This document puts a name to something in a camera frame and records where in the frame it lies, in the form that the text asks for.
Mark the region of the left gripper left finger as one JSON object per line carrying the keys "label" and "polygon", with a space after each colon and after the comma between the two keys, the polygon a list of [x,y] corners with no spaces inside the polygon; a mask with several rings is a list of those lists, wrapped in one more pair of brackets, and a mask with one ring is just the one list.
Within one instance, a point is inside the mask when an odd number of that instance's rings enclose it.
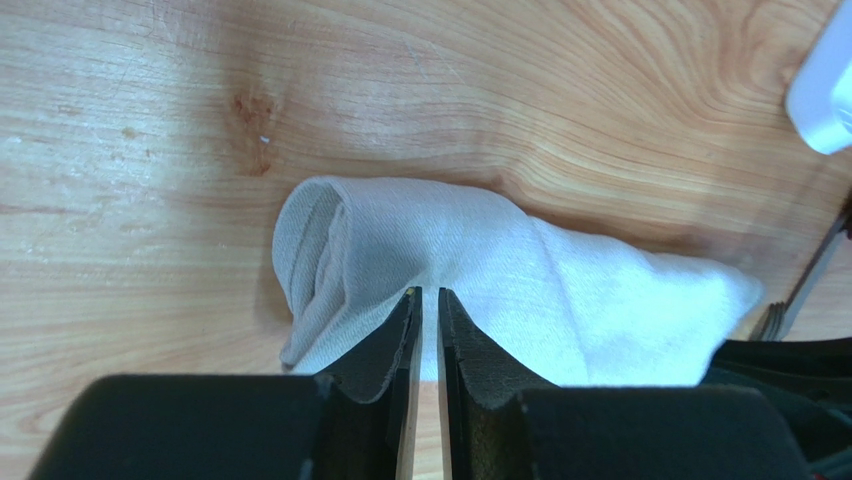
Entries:
{"label": "left gripper left finger", "polygon": [[72,403],[35,479],[407,479],[422,291],[310,375],[113,375]]}

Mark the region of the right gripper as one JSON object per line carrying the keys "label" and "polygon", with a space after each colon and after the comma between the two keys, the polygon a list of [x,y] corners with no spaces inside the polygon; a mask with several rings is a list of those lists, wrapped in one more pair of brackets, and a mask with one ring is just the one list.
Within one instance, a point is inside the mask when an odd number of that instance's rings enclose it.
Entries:
{"label": "right gripper", "polygon": [[851,477],[851,340],[725,342],[704,385],[752,388],[781,413],[816,479]]}

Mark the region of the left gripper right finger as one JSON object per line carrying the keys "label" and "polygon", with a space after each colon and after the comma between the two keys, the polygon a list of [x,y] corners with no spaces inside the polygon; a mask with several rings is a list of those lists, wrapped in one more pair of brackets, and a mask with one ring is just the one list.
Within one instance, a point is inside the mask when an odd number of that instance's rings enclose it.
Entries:
{"label": "left gripper right finger", "polygon": [[438,297],[449,479],[807,479],[781,415],[752,389],[559,388]]}

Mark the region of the beige cloth napkin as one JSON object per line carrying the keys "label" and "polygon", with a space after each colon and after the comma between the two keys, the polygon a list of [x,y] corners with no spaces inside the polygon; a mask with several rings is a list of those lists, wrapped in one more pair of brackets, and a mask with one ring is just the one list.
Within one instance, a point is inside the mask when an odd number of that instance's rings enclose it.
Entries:
{"label": "beige cloth napkin", "polygon": [[287,198],[272,264],[293,315],[282,365],[315,373],[423,291],[421,376],[438,377],[437,295],[560,386],[693,386],[762,283],[720,262],[565,230],[487,190],[313,177]]}

